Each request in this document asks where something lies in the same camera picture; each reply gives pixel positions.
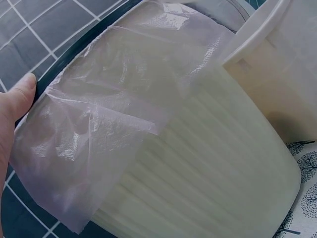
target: white plastic bin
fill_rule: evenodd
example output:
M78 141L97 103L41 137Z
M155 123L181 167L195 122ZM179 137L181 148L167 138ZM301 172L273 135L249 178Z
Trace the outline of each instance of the white plastic bin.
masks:
M221 57L285 142L317 138L316 41L316 0L267 0Z
M92 220L118 238L272 238L300 171L239 85L209 74Z

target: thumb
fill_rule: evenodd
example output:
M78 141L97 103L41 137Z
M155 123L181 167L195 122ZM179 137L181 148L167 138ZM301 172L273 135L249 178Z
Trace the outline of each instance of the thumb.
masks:
M7 93L7 99L11 105L11 112L14 121L26 114L32 106L35 90L35 75L28 73L14 85Z

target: crumpled plastic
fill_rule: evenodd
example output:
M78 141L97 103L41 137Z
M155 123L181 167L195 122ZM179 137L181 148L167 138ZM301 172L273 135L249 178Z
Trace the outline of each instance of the crumpled plastic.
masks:
M218 24L236 33L255 10L247 2L241 5L237 0L162 0L168 3L182 3L209 16Z
M10 162L32 198L81 232L233 37L181 4L143 1L47 87L16 130Z

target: plastic bag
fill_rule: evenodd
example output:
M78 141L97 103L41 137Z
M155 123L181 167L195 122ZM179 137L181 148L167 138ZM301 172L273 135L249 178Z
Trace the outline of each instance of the plastic bag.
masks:
M267 0L222 53L285 142L317 138L317 1Z
M163 0L186 3L236 33L255 10L245 0Z
M191 8L156 1L104 31L16 131L10 162L33 199L80 232L232 36Z

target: tree pattern fabric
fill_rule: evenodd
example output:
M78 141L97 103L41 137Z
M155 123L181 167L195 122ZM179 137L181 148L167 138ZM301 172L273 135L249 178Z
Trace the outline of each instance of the tree pattern fabric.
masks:
M287 233L299 235L300 232L290 230L290 227L291 227L291 225L292 225L292 222L293 222L293 212L292 212L292 211L289 211L289 212L287 213L286 218L284 219L284 221L282 222L282 224L279 226L277 232L276 232L275 235L273 236L273 238L283 238L283 237L285 237L285 235L286 235Z
M273 238L317 238L317 143L287 144L302 173L299 194Z
M308 189L301 200L303 214L309 218L317 218L317 183Z
M298 161L298 166L302 173L302 183L307 182L317 172L317 151L303 155Z

